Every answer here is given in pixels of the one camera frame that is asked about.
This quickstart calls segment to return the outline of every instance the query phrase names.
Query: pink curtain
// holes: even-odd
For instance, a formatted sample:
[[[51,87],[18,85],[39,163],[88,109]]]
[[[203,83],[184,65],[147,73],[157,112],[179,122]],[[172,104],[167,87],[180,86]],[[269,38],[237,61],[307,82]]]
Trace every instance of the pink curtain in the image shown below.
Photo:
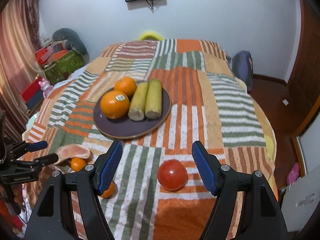
[[[7,136],[21,140],[28,117],[20,93],[43,75],[39,48],[38,0],[10,0],[0,14],[0,109],[6,110]]]

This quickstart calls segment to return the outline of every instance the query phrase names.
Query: bed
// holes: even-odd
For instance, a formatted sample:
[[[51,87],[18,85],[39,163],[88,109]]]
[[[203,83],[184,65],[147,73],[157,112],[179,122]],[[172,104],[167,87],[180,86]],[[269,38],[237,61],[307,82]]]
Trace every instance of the bed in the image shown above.
[[[211,41],[130,41],[107,47],[74,80],[54,89],[41,107],[27,141],[46,140],[48,148],[27,153],[25,160],[77,143],[92,152],[90,162],[107,151],[112,138],[94,125],[93,108],[100,96],[123,76],[158,78],[168,91],[172,109],[151,133],[123,141],[124,153],[114,177],[117,194],[100,203],[115,239],[198,239],[215,198],[205,190],[191,156],[200,140],[210,154],[237,171],[261,170],[275,195],[273,176],[276,140],[259,105],[246,93],[228,67],[226,54]],[[157,168],[178,159],[188,172],[187,185],[166,191],[157,181]],[[26,184],[32,209],[46,179],[55,170],[45,167],[39,181]],[[235,236],[242,195],[238,194],[228,233]],[[86,239],[76,193],[72,193],[79,237]]]

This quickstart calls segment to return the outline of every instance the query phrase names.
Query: small orange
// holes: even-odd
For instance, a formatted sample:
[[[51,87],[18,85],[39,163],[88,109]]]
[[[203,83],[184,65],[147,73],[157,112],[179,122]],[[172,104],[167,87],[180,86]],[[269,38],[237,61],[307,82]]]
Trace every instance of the small orange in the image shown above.
[[[78,158],[78,157],[72,158],[72,160],[70,162],[70,167],[74,171],[79,171],[86,165],[87,165],[87,162],[84,159],[81,159],[81,158]]]
[[[110,198],[116,190],[116,184],[111,181],[110,187],[101,195],[102,198]]]
[[[133,78],[123,77],[115,83],[113,89],[125,93],[127,97],[131,97],[137,89],[137,84]]]
[[[125,93],[112,90],[106,93],[100,101],[101,111],[107,118],[118,119],[129,110],[130,102]]]

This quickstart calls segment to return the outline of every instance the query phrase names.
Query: green bag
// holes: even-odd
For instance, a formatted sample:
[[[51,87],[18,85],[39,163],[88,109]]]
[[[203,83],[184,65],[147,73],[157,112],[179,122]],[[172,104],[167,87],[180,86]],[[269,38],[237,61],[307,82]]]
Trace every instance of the green bag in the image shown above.
[[[47,80],[51,85],[68,79],[68,77],[77,69],[84,66],[84,62],[79,54],[71,50],[63,57],[52,63],[44,69]]]

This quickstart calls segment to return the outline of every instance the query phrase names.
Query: brown floor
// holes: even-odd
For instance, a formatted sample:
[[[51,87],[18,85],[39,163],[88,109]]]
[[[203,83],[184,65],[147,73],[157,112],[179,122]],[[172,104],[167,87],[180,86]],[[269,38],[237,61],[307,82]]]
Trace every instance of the brown floor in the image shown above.
[[[291,134],[302,123],[303,117],[295,110],[289,93],[284,85],[254,79],[251,96],[257,101],[269,119],[276,135],[277,152],[275,162],[275,179],[277,187],[286,186],[286,177],[297,156],[291,141]],[[287,99],[285,106],[282,100]]]

